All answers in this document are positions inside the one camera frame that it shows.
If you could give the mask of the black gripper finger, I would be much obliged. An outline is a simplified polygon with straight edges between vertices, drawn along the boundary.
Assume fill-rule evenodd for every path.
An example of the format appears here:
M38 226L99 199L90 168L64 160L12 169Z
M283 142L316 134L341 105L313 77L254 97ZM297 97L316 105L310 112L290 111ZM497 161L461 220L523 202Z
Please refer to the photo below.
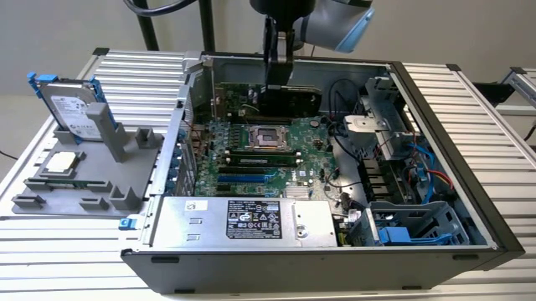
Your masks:
M293 72L294 29L266 17L263 32L265 82L267 86L286 85Z

